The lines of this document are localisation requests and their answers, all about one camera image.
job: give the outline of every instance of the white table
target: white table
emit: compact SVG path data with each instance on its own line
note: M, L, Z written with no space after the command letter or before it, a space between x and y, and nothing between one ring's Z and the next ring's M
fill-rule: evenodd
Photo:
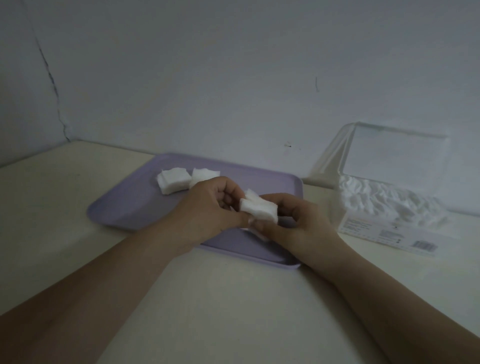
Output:
M86 208L152 155L74 142L0 169L0 313L75 271L127 233ZM305 186L325 205L330 190ZM448 261L342 236L442 312L480 335L479 218L457 215ZM289 271L194 249L153 285L99 363L385 363L338 294Z

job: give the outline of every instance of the wall crack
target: wall crack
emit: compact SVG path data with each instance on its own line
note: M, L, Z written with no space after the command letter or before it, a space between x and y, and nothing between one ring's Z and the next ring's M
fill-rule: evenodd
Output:
M67 135L67 123L63 121L63 119L61 117L61 114L60 114L60 96L59 96L59 92L58 92L58 89L57 89L57 85L55 84L55 80L53 78L52 72L50 71L50 67L48 65L47 59L45 58L45 55L43 54L43 50L42 50L42 47L40 45L40 41L38 40L38 37L36 36L36 32L35 32L35 29L33 27L33 23L30 19L30 15L28 13L27 5L25 4L24 0L20 0L20 3L25 10L25 15L27 17L28 22L30 23L30 28L32 29L32 33L33 33L33 36L35 38L36 46L38 48L38 51L40 52L40 55L42 56L43 64L45 66L45 69L48 72L48 77L50 79L50 82L52 83L53 91L55 92L55 97L57 99L57 117L58 117L58 120L59 120L60 124L62 125L63 136L65 137L67 142L70 142L71 140Z

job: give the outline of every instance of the white wall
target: white wall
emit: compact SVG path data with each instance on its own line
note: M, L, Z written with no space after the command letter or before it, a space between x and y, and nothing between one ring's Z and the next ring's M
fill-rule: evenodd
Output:
M478 1L27 4L81 139L305 177L352 121L449 133L440 197L480 213Z
M0 166L65 143L57 99L25 11L0 1Z

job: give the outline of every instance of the left hand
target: left hand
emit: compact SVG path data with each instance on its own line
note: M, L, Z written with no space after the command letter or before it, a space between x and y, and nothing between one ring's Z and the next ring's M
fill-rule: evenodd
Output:
M176 255L186 253L223 230L247 228L250 215L237 212L244 197L242 189L228 177L198 182L158 224L170 232L177 245Z

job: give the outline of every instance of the open lid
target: open lid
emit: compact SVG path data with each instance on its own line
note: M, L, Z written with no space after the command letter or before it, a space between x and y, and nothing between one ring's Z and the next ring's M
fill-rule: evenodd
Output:
M339 173L434 195L450 154L450 138L397 128L354 124Z

